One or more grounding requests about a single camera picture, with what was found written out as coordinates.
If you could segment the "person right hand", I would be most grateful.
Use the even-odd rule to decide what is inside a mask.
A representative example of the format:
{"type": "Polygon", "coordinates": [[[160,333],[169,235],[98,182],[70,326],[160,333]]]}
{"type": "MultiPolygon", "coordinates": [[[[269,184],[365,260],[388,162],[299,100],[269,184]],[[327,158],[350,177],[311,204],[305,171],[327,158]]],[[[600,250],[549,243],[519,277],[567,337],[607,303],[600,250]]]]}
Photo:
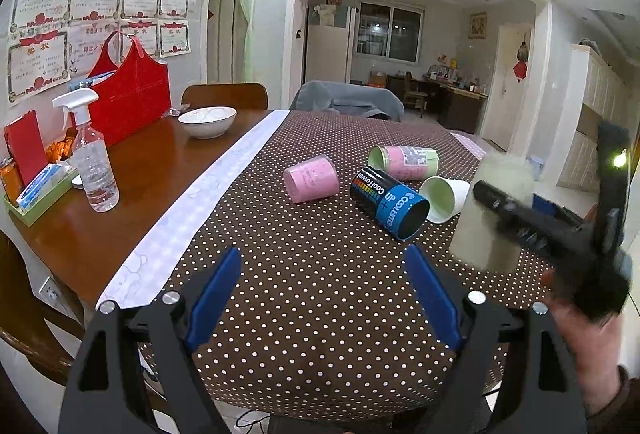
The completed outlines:
{"type": "Polygon", "coordinates": [[[623,317],[613,315],[605,324],[594,324],[555,291],[554,272],[545,272],[541,281],[550,290],[544,302],[574,355],[586,410],[590,416],[598,414],[623,386],[618,366],[623,317]]]}

